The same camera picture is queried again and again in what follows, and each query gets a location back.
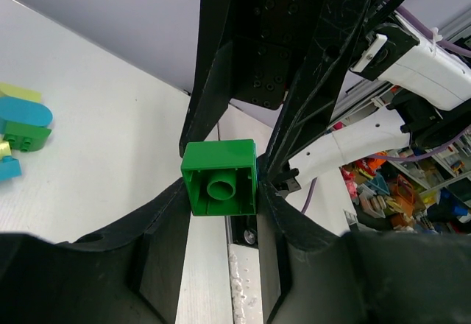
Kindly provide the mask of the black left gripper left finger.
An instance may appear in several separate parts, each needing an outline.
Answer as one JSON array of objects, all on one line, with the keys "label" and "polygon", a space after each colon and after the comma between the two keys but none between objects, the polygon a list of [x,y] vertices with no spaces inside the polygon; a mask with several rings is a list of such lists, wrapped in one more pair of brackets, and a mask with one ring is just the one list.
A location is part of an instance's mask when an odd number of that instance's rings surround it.
[{"label": "black left gripper left finger", "polygon": [[3,323],[174,323],[191,208],[183,183],[73,243],[1,235]]}]

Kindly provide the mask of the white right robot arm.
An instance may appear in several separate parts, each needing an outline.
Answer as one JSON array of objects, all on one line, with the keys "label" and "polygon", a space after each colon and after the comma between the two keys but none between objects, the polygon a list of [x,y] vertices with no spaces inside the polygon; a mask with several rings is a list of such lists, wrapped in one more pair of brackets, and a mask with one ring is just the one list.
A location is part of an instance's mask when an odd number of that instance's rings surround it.
[{"label": "white right robot arm", "polygon": [[[232,99],[280,111],[259,164],[274,185],[305,185],[385,149],[447,142],[470,123],[470,69],[403,1],[200,0],[180,151],[203,141]],[[350,72],[400,90],[377,113],[329,133]]]}]

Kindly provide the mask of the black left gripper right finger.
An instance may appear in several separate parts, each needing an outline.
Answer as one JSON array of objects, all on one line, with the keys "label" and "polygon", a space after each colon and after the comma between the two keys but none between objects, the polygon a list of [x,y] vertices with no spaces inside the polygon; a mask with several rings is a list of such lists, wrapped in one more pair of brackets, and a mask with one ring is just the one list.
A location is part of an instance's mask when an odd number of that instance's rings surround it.
[{"label": "black left gripper right finger", "polygon": [[468,323],[470,238],[337,236],[258,184],[265,323]]}]

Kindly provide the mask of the green lego brick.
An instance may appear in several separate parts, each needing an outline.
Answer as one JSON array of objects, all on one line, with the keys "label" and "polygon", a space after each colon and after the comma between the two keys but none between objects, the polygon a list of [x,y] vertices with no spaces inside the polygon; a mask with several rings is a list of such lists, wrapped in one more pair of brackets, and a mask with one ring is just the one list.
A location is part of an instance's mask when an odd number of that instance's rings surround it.
[{"label": "green lego brick", "polygon": [[187,144],[181,163],[195,216],[252,216],[258,185],[252,139]]}]

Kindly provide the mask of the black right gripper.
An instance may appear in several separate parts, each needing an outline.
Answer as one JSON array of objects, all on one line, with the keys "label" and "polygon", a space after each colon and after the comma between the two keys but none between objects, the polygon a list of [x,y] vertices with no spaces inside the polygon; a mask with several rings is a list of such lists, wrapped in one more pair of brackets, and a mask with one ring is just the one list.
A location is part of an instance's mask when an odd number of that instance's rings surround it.
[{"label": "black right gripper", "polygon": [[275,180],[290,158],[324,135],[370,1],[200,0],[180,155],[208,137],[232,97],[278,109],[307,52],[266,149],[266,179]]}]

